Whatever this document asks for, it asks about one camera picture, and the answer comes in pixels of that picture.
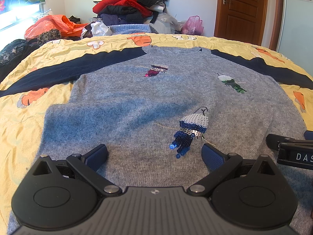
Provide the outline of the grey sequin sweater navy sleeves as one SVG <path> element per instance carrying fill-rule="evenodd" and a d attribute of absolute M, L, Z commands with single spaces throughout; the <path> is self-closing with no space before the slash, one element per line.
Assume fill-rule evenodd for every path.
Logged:
<path fill-rule="evenodd" d="M 275 158 L 269 133 L 303 137 L 300 112 L 272 77 L 205 48 L 143 50 L 80 76 L 69 102 L 47 109 L 39 154 L 63 158 L 103 143 L 109 159 L 100 174 L 120 187 L 188 187 L 208 174 L 207 141 Z"/>

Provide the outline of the light blue knit garment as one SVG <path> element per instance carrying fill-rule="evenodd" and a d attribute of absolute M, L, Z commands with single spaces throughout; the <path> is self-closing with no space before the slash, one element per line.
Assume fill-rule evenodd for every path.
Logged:
<path fill-rule="evenodd" d="M 111 25 L 112 35 L 133 34 L 133 33 L 158 33 L 154 27 L 149 24 L 120 24 Z"/>

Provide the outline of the leopard print garment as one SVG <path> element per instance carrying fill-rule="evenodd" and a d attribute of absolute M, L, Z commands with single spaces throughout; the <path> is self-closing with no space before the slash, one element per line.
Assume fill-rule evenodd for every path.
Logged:
<path fill-rule="evenodd" d="M 62 35 L 58 29 L 51 29 L 47 32 L 40 34 L 37 37 L 37 43 L 39 46 L 42 46 L 49 41 L 58 40 L 61 38 L 62 38 Z"/>

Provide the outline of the brown wooden door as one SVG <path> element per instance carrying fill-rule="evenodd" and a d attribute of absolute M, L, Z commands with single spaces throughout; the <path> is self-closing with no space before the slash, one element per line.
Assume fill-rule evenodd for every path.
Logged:
<path fill-rule="evenodd" d="M 267 0 L 218 0 L 214 35 L 260 45 L 266 12 Z"/>

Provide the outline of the pink plastic bag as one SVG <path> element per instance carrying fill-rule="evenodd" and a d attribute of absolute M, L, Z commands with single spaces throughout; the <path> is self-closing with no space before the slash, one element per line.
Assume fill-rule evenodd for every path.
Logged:
<path fill-rule="evenodd" d="M 181 33 L 188 34 L 188 35 L 198 35 L 200 36 L 203 31 L 204 27 L 202 26 L 203 21 L 201 18 L 196 16 L 191 16 L 188 20 L 184 23 Z"/>

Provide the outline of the white crumpled cloth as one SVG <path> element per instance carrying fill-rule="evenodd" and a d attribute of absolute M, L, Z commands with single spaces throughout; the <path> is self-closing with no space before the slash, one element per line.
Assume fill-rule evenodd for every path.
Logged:
<path fill-rule="evenodd" d="M 111 35 L 111 28 L 107 27 L 103 22 L 92 22 L 83 28 L 81 39 Z"/>

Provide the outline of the orange plastic bag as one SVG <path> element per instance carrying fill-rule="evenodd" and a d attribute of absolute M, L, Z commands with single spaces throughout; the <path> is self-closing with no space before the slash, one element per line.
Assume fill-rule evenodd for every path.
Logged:
<path fill-rule="evenodd" d="M 65 15 L 48 15 L 30 26 L 25 31 L 24 38 L 26 40 L 34 39 L 51 29 L 59 30 L 62 37 L 80 37 L 86 25 L 87 23 L 76 24 L 71 22 Z"/>

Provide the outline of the red garment on pile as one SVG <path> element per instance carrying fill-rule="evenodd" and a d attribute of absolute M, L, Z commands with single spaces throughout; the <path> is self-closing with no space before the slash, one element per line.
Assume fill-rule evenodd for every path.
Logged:
<path fill-rule="evenodd" d="M 97 3 L 93 7 L 93 12 L 95 14 L 99 14 L 103 9 L 105 9 L 107 6 L 125 6 L 125 7 L 133 7 L 137 9 L 143 18 L 147 18 L 149 16 L 152 16 L 152 11 L 147 9 L 146 7 L 140 5 L 137 0 L 102 0 L 99 3 Z"/>

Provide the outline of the grey plastic bag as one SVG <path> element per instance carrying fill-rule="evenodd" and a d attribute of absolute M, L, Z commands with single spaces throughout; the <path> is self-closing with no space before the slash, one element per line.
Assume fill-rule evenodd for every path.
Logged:
<path fill-rule="evenodd" d="M 173 16 L 167 13 L 159 13 L 151 19 L 147 19 L 146 23 L 155 29 L 157 33 L 175 34 L 180 32 L 183 24 L 178 22 Z"/>

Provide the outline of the yellow carrot print quilt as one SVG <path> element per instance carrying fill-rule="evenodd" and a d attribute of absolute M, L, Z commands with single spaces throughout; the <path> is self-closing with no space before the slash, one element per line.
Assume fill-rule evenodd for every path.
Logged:
<path fill-rule="evenodd" d="M 249 61 L 259 58 L 267 69 L 289 69 L 297 75 L 306 71 L 284 55 L 265 47 L 217 37 L 136 32 L 115 36 L 87 38 L 80 41 L 54 40 L 32 52 L 5 78 L 1 89 L 31 72 L 62 62 L 101 52 L 145 47 L 216 49 Z M 48 89 L 28 91 L 1 98 L 1 234 L 8 234 L 11 199 L 38 150 L 45 112 L 50 105 L 69 101 L 72 83 Z"/>

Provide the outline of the dark floral garment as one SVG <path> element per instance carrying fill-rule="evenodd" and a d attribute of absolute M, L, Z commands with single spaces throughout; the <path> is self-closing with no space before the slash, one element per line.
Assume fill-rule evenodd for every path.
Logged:
<path fill-rule="evenodd" d="M 36 41 L 16 39 L 1 50 L 1 82 L 14 70 L 23 59 L 39 48 Z"/>

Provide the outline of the navy dark clothes in pile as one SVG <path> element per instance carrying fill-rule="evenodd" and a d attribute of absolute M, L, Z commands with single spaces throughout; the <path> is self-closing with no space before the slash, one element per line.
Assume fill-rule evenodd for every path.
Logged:
<path fill-rule="evenodd" d="M 107 26 L 120 24 L 142 24 L 144 18 L 140 11 L 131 6 L 108 5 L 98 13 Z"/>

